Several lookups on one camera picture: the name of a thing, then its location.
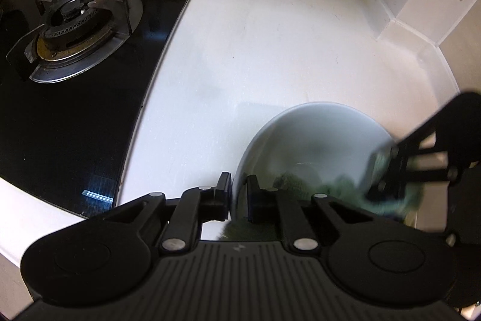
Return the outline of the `green microfiber cloth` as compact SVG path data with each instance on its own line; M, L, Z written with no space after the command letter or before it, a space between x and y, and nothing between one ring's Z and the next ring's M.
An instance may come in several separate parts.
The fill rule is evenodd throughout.
M317 194L325 194L355 208L361 208L403 222L416 212L424 196L423 186L414 183L401 188L392 187L386 180L391 158L378 152L372 156L366 173L367 187L363 190L346 175L324 183L313 169L301 167L279 174L273 188L287 191L296 201L309 201ZM270 200L262 203L258 220L237 216L222 228L219 235L224 241L265 241L276 238L276 212Z

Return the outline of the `white ceramic bowl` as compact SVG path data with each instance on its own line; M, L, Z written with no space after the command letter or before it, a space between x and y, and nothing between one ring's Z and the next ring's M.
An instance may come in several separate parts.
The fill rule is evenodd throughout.
M251 174L261 188L292 174L312 190L346 179L363 194L372 183L375 154L393 143L377 121L352 107L325 102L291 107L265 124L245 149L234 176L231 216L247 215L243 182Z

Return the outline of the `black glass gas stove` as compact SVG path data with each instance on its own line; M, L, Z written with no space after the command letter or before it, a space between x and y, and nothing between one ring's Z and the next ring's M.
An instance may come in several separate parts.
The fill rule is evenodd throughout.
M1 3L1 176L81 217L112 208L139 115L189 0L141 0L126 42L90 70L53 84L30 79L26 46L55 0Z

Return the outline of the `round gas burner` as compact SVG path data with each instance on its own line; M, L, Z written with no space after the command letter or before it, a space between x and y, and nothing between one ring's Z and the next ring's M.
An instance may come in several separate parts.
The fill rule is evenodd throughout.
M25 48L30 79L64 82L106 60L139 26L141 0L55 0Z

